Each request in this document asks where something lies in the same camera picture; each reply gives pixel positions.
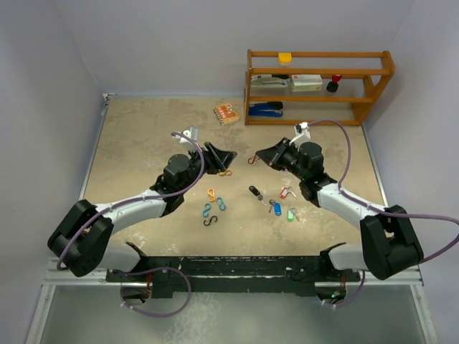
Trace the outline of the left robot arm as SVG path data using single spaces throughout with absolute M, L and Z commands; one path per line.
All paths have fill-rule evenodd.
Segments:
M 108 250 L 110 237 L 148 219 L 165 217 L 184 202 L 184 194 L 205 174 L 226 171 L 237 153 L 220 150 L 210 142 L 193 145 L 186 154 L 171 156 L 154 185 L 139 195 L 108 204 L 77 201 L 48 239 L 58 258 L 57 268 L 82 277 L 98 267 L 120 269 L 132 281 L 142 280 L 148 265 L 132 244 Z

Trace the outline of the red S carabiner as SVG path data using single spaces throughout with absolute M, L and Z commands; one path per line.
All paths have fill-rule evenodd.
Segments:
M 247 163 L 250 164 L 250 165 L 252 165 L 252 164 L 254 164 L 255 162 L 257 162 L 259 159 L 260 159 L 260 158 L 259 158 L 257 155 L 254 155 L 253 157 L 247 159 Z

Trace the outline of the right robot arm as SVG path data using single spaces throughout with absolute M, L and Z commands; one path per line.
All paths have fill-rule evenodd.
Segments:
M 318 269 L 324 279 L 336 280 L 345 269 L 355 269 L 385 280 L 423 260 L 424 252 L 406 211 L 401 206 L 374 205 L 339 188 L 324 170 L 320 145 L 307 142 L 296 148 L 284 138 L 256 154 L 276 171 L 288 171 L 297 177 L 305 200 L 360 231 L 359 245 L 338 244 L 322 252 L 326 258 L 319 262 Z

